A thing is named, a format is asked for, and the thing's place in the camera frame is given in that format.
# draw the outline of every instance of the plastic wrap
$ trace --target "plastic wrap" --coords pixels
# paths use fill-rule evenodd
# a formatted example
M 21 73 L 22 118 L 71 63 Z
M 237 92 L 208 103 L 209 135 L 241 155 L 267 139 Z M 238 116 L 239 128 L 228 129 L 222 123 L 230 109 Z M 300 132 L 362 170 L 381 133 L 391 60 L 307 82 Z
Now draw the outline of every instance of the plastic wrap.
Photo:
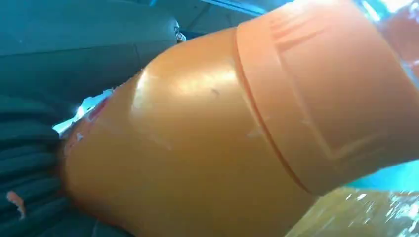
M 319 199 L 286 237 L 419 237 L 419 192 L 339 188 Z

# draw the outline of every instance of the yellow plastic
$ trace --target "yellow plastic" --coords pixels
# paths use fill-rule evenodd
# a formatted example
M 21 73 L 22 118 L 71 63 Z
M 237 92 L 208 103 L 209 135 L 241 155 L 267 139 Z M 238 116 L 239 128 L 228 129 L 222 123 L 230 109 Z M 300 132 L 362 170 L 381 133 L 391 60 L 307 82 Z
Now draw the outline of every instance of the yellow plastic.
M 278 237 L 317 195 L 418 155 L 417 92 L 349 1 L 181 43 L 65 148 L 74 199 L 142 237 Z

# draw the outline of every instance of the scratch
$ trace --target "scratch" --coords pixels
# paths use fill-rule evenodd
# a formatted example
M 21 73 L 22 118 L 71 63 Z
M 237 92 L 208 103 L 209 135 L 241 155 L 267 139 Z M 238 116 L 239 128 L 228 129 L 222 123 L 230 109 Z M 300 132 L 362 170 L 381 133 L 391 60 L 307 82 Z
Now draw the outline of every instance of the scratch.
M 23 199 L 14 191 L 7 192 L 6 199 L 17 207 L 17 210 L 20 212 L 20 220 L 25 219 L 26 210 Z
M 261 127 L 257 127 L 256 129 L 250 131 L 246 136 L 249 138 L 253 138 L 253 137 L 258 137 L 260 135 L 262 135 L 262 128 Z
M 164 141 L 164 140 L 162 140 L 162 139 L 158 138 L 157 136 L 150 135 L 150 136 L 149 136 L 149 139 L 150 139 L 151 141 L 155 142 L 156 144 L 158 144 L 158 145 L 160 145 L 160 146 L 165 147 L 165 148 L 166 148 L 166 149 L 168 149 L 169 151 L 173 150 L 172 146 L 171 146 L 171 145 L 170 145 L 167 141 Z
M 211 91 L 218 97 L 220 95 L 220 92 L 217 89 L 211 89 Z

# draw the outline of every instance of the orange plastic bottle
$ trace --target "orange plastic bottle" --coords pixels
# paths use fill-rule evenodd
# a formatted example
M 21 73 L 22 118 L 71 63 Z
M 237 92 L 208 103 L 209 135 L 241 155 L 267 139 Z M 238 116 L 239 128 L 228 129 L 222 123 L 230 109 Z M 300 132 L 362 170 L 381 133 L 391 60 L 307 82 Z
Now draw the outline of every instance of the orange plastic bottle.
M 418 157 L 417 90 L 345 0 L 181 43 L 98 108 L 68 190 L 142 237 L 283 236 L 318 196 Z

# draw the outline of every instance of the orange cap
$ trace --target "orange cap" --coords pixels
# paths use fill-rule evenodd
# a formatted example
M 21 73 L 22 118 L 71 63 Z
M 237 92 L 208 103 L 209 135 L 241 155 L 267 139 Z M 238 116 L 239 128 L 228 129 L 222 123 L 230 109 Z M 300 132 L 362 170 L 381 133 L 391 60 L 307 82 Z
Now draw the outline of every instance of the orange cap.
M 417 156 L 416 88 L 353 3 L 296 1 L 237 34 L 259 120 L 306 189 L 324 194 Z

